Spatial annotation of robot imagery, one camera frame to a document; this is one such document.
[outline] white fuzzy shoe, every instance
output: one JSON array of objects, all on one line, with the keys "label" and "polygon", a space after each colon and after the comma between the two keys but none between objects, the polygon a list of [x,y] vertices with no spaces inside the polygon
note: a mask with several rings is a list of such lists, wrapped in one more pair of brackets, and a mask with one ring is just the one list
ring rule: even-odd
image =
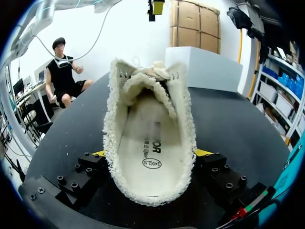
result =
[{"label": "white fuzzy shoe", "polygon": [[113,61],[104,120],[104,150],[115,184],[130,200],[154,207],[187,189],[196,150],[185,67],[175,64],[164,73],[170,79],[160,83]]}]

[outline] black tank top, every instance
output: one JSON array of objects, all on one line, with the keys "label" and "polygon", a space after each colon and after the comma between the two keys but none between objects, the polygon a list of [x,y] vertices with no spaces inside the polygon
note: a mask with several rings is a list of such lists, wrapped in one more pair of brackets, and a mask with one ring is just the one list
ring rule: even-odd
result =
[{"label": "black tank top", "polygon": [[[67,56],[68,60],[73,59],[73,57]],[[47,68],[51,73],[51,82],[54,85],[55,91],[66,91],[73,87],[75,81],[72,77],[72,65],[68,64],[68,66],[59,68],[56,64],[56,60],[52,60]]]}]

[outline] man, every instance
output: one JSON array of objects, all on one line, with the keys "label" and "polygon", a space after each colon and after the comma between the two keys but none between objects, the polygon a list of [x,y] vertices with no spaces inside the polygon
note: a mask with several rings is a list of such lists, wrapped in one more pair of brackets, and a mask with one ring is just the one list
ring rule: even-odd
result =
[{"label": "man", "polygon": [[[55,55],[61,59],[71,60],[73,57],[66,56],[63,54],[66,41],[63,37],[56,39],[53,43],[53,50]],[[71,96],[77,97],[84,90],[86,90],[91,84],[92,80],[84,80],[75,82],[72,77],[72,69],[81,74],[83,67],[78,66],[75,61],[69,61],[64,64],[59,60],[52,60],[46,69],[46,91],[50,97],[50,100],[54,100],[54,95],[51,90],[51,83],[53,83],[56,95],[56,99],[60,104],[61,108],[70,106]]]}]

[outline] black shorts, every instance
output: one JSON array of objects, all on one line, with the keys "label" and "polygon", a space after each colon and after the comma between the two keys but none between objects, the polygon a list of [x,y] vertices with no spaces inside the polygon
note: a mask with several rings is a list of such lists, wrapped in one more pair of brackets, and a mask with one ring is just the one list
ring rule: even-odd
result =
[{"label": "black shorts", "polygon": [[78,97],[81,94],[82,87],[86,81],[77,81],[69,90],[56,90],[54,93],[56,94],[56,100],[59,102],[61,108],[66,108],[65,104],[61,101],[61,98],[64,94],[68,94],[69,96]]}]

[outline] shoe insole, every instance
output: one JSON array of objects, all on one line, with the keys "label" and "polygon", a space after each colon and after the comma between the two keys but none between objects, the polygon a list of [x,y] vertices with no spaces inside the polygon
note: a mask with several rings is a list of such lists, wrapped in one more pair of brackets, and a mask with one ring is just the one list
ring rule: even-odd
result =
[{"label": "shoe insole", "polygon": [[156,197],[179,182],[183,151],[178,123],[152,91],[144,90],[131,106],[118,154],[133,193]]}]

